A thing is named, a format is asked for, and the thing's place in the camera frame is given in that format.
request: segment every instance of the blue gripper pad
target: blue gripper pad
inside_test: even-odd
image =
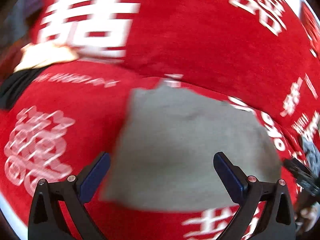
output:
[[[110,165],[111,159],[109,154],[103,153],[79,187],[78,197],[82,204],[88,203],[92,199],[94,193],[99,187],[99,184],[107,174]]]
[[[234,166],[223,152],[214,155],[213,166],[232,201],[242,205],[248,189],[246,175],[238,166]]]

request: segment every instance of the red fabric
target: red fabric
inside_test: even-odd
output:
[[[133,19],[124,67],[147,76],[183,74],[183,81],[240,98],[284,126],[303,113],[313,115],[317,101],[304,87],[294,114],[280,115],[292,83],[314,68],[310,41],[285,2],[281,20],[286,30],[282,27],[278,36],[259,22],[258,11],[253,15],[229,0],[134,2],[141,3],[139,13],[116,16]],[[32,30],[34,41],[49,14],[43,13]],[[318,80],[313,80],[317,88]]]
[[[20,125],[27,123],[32,117],[37,116],[39,118],[39,113],[41,116],[44,116],[45,113],[52,114],[56,111],[62,111],[63,117],[69,119],[61,121],[58,120],[57,116],[48,117],[46,120],[51,121],[51,123],[44,130],[51,131],[51,134],[53,134],[54,130],[51,129],[54,127],[54,122],[61,125],[64,124],[64,132],[60,138],[65,141],[66,149],[57,159],[61,165],[71,167],[72,170],[68,174],[78,174],[99,152],[105,150],[112,153],[116,137],[125,122],[131,89],[135,87],[151,89],[158,84],[159,80],[160,78],[158,77],[142,78],[129,70],[124,70],[113,65],[77,61],[51,66],[44,70],[25,90],[14,108],[0,123],[0,147],[5,149],[5,154],[0,156],[0,162],[4,167],[4,169],[0,170],[0,178],[2,178],[0,191],[7,198],[13,210],[26,224],[28,223],[27,210],[29,210],[32,200],[31,195],[28,194],[31,187],[28,186],[26,181],[33,181],[35,183],[33,185],[35,186],[40,177],[45,177],[45,172],[56,171],[58,168],[56,167],[57,165],[53,164],[50,166],[43,163],[41,166],[42,160],[36,160],[35,158],[31,158],[28,161],[27,155],[35,150],[32,144],[29,146],[24,145],[28,150],[28,154],[21,151],[17,155],[20,159],[24,157],[23,163],[27,167],[25,173],[23,165],[21,166],[19,162],[13,160],[12,155],[14,157],[16,155],[13,153],[12,155],[7,155],[8,148],[14,149],[15,146],[18,146],[15,143],[19,139],[25,142],[26,137],[30,135],[28,128],[22,128]],[[187,83],[182,83],[182,87],[192,89],[196,93],[210,98],[228,101],[234,107],[241,106],[247,111],[252,111],[257,116],[257,120],[271,131],[270,139],[280,149],[278,150],[279,157],[289,158],[291,156],[291,146],[288,145],[283,137],[279,125],[274,123],[267,114],[251,109],[241,101],[220,93]],[[72,120],[74,120],[74,124],[67,127],[66,124],[72,123]],[[39,119],[35,122],[31,123],[34,127],[40,123]],[[35,143],[39,145],[38,149],[41,150],[41,147],[48,148],[50,142],[54,142],[54,146],[50,152],[58,152],[60,144],[58,141],[47,139],[47,141],[41,143],[41,138],[41,134],[39,134],[35,140]],[[31,176],[28,176],[30,164],[32,163],[38,163],[39,166],[34,168]],[[42,173],[37,176],[35,170]],[[17,185],[17,183],[14,185],[12,181],[16,178],[22,178],[23,182],[20,185]],[[293,178],[286,170],[282,170],[282,178],[286,180],[292,200],[295,201],[297,188]],[[192,218],[204,217],[207,214],[206,212],[211,212],[211,215],[216,217],[217,221],[212,224],[213,232],[204,234],[203,236],[214,237],[222,231],[222,229],[218,229],[219,226],[222,227],[224,223],[229,222],[232,214],[237,209],[235,206],[193,213],[145,212],[124,208],[116,203],[100,202],[98,195],[99,190],[93,200],[86,204],[86,208],[108,239],[188,239],[186,234],[199,231],[200,224],[188,224],[186,221]],[[261,205],[256,214],[257,218],[261,215]],[[67,221],[72,233],[78,236],[68,216]]]
[[[45,0],[45,8],[54,2],[55,0]],[[15,107],[3,114],[0,123],[2,149],[16,125],[17,116],[21,117],[18,114],[24,108],[36,106],[38,112],[47,114],[60,110],[75,123],[66,128],[63,135],[67,148],[59,156],[59,161],[72,167],[72,173],[77,174],[100,151],[112,152],[114,141],[125,121],[130,90],[135,87],[150,89],[157,84],[158,77],[178,73],[183,74],[182,81],[186,82],[182,83],[183,87],[218,100],[233,100],[232,104],[249,108],[249,111],[250,107],[254,107],[270,114],[276,122],[266,118],[261,111],[254,110],[257,119],[274,136],[271,140],[281,149],[278,151],[280,158],[289,158],[294,151],[300,150],[293,143],[298,133],[291,125],[302,114],[310,119],[317,110],[317,101],[304,77],[307,73],[315,89],[320,88],[319,74],[316,71],[319,69],[319,62],[315,62],[310,52],[310,41],[303,26],[285,2],[282,3],[285,12],[281,19],[287,30],[282,28],[278,36],[259,22],[258,12],[253,15],[231,5],[229,0],[140,0],[138,3],[141,4],[139,13],[121,16],[133,20],[124,47],[124,62],[120,64],[124,68],[72,62],[46,69],[26,89]],[[50,14],[44,10],[31,30],[34,42],[38,31],[47,26],[40,24],[43,17]],[[73,83],[74,76],[70,77],[70,74],[75,73],[77,77],[85,76],[82,77],[83,80],[88,76],[90,79]],[[299,77],[303,80],[299,90],[300,102],[293,115],[282,117],[280,113],[283,111],[283,101],[290,94],[292,83],[297,82]],[[120,82],[115,86],[109,84],[116,81]],[[226,95],[240,98],[250,107]],[[7,158],[4,154],[0,156],[4,167]],[[27,193],[24,182],[15,186],[7,179],[4,170],[0,170],[0,191],[19,217],[27,223],[26,210],[29,210],[31,196]],[[14,174],[17,169],[13,167],[11,172]],[[287,182],[294,202],[296,185],[287,171],[283,170],[282,177]],[[99,202],[97,195],[86,207],[110,240],[192,239],[193,236],[188,233],[199,231],[200,224],[187,224],[185,221],[205,215],[205,212],[159,213],[129,210],[115,203]],[[221,232],[218,227],[229,222],[235,210],[236,207],[232,207],[231,211],[228,208],[211,211],[211,215],[217,217],[217,221],[212,224],[214,232],[195,235],[194,238],[201,240],[214,237]],[[70,219],[68,224],[76,234]]]
[[[313,143],[316,145],[318,149],[320,149],[320,134],[317,132],[315,137],[313,138]]]
[[[319,40],[320,40],[320,30],[319,25],[312,14],[310,8],[303,2],[301,3],[300,9],[300,19],[306,32],[309,34],[310,46],[316,52],[318,58],[320,54]]]

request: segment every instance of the metal screw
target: metal screw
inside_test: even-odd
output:
[[[257,181],[257,178],[255,176],[249,176],[248,177],[248,181],[250,182],[256,182]]]
[[[284,185],[285,185],[285,181],[284,181],[283,179],[280,179],[280,180],[279,180],[279,184],[280,184],[281,186],[284,186]]]
[[[75,176],[75,175],[71,175],[71,176],[68,177],[67,180],[68,180],[69,182],[73,182],[73,181],[76,180],[76,176]]]
[[[41,179],[41,180],[39,180],[39,185],[43,185],[44,183],[45,183],[45,179]]]

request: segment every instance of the red blanket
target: red blanket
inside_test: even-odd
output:
[[[26,89],[0,123],[0,148],[4,149],[0,156],[4,167],[0,170],[4,181],[0,191],[26,224],[38,180],[63,180],[70,174],[78,174],[99,152],[105,150],[112,154],[115,139],[125,122],[131,89],[151,89],[159,80],[156,77],[143,78],[113,65],[78,61],[44,70]],[[280,158],[292,155],[292,147],[280,126],[268,114],[254,110],[238,99],[194,85],[167,83],[252,111],[266,127]],[[282,178],[295,201],[298,189],[294,180],[286,170],[282,171]],[[227,225],[237,208],[198,213],[145,212],[100,202],[98,195],[99,192],[86,207],[109,239],[214,237]],[[262,206],[257,209],[247,233],[254,229],[261,211]],[[76,233],[67,218],[72,232]]]
[[[31,36],[112,65],[54,65],[9,113],[0,112],[0,191],[25,223],[37,181],[63,180],[100,151],[112,153],[130,90],[152,88],[165,74],[178,79],[171,85],[253,111],[280,158],[305,161],[296,139],[316,132],[319,61],[283,0],[45,0]],[[293,179],[282,177],[295,201]],[[144,212],[99,202],[97,194],[86,207],[119,240],[211,239],[237,208]],[[260,214],[261,206],[247,233]]]

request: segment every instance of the gray towel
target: gray towel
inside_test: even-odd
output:
[[[252,113],[186,89],[137,89],[100,198],[153,211],[233,205],[212,166],[219,151],[260,181],[280,178],[275,147]]]

